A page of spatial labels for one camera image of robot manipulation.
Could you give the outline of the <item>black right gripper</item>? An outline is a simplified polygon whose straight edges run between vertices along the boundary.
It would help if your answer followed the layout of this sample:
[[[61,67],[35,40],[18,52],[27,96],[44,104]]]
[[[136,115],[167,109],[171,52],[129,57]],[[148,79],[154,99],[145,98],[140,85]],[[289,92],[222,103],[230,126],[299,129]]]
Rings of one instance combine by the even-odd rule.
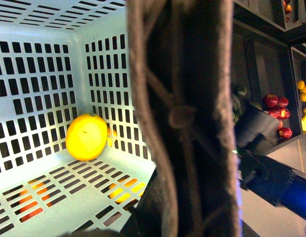
[[[248,151],[269,151],[277,145],[273,136],[280,121],[251,104],[235,124],[236,146]]]

